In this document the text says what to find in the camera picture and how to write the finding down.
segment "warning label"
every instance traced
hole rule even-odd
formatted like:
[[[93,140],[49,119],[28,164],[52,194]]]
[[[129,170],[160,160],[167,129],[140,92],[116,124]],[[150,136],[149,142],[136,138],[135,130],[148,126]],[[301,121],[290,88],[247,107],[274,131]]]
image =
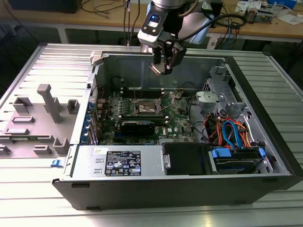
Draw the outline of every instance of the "warning label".
[[[108,151],[106,176],[141,176],[140,151]]]

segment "black computer case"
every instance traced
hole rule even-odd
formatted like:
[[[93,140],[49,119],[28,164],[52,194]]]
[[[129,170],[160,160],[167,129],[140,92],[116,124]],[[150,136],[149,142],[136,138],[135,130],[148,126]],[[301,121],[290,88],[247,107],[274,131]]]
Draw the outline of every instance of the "black computer case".
[[[75,13],[82,0],[9,0],[13,9]]]

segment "wooden workbench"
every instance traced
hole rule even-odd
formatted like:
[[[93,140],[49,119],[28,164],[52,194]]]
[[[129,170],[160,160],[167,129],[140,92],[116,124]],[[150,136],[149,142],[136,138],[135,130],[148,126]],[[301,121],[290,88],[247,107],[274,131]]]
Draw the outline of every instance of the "wooden workbench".
[[[227,9],[234,10],[231,5],[237,4],[238,0],[225,0],[224,5]],[[95,5],[110,3],[109,0],[95,0]],[[118,0],[109,6],[102,6],[99,9],[106,10],[119,5],[122,5],[123,1]],[[63,42],[67,42],[67,39],[63,37],[66,28],[78,28],[78,29],[94,29],[94,30],[117,30],[122,31],[123,28],[123,7],[119,7],[110,11],[110,18],[104,18],[95,13],[85,12],[79,9],[75,14],[65,14],[57,12],[38,12],[38,11],[25,11],[25,10],[13,10],[10,5],[9,8],[13,15],[17,17],[21,22],[28,26],[48,26],[56,27],[59,30],[59,34]],[[92,10],[92,4],[89,2],[85,5],[85,8]],[[141,13],[136,23],[136,28],[140,28],[146,15],[146,4],[141,4]],[[138,12],[138,5],[132,4],[131,23]],[[296,5],[295,10],[302,10],[303,6]],[[12,16],[5,9],[3,2],[0,1],[0,24],[3,23],[15,23],[18,24]],[[211,28],[210,34],[225,34],[226,28],[218,26],[217,28]],[[277,40],[282,38],[281,41],[299,42],[303,38],[303,23],[297,25],[291,25],[282,20],[274,18],[271,24],[254,23],[247,24],[240,29],[239,35],[242,38],[247,39],[262,39],[261,40]]]

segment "green circuit board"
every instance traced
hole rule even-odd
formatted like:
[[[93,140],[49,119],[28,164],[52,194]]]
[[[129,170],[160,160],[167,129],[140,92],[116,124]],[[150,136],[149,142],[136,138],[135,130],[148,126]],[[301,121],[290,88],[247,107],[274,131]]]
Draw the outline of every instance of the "green circuit board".
[[[186,116],[187,98],[174,99],[166,96],[158,99],[124,99],[119,95],[113,95],[106,99],[102,106],[100,120],[100,145],[160,145],[163,142],[194,142],[193,128]],[[155,122],[155,132],[151,136],[124,136],[119,131],[119,125],[125,120]]]

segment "motherboard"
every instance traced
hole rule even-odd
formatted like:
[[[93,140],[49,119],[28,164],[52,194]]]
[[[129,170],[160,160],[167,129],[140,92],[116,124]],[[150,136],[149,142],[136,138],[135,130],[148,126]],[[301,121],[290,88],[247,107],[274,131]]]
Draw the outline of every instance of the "motherboard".
[[[180,92],[113,92],[97,106],[99,145],[195,142],[187,98]]]

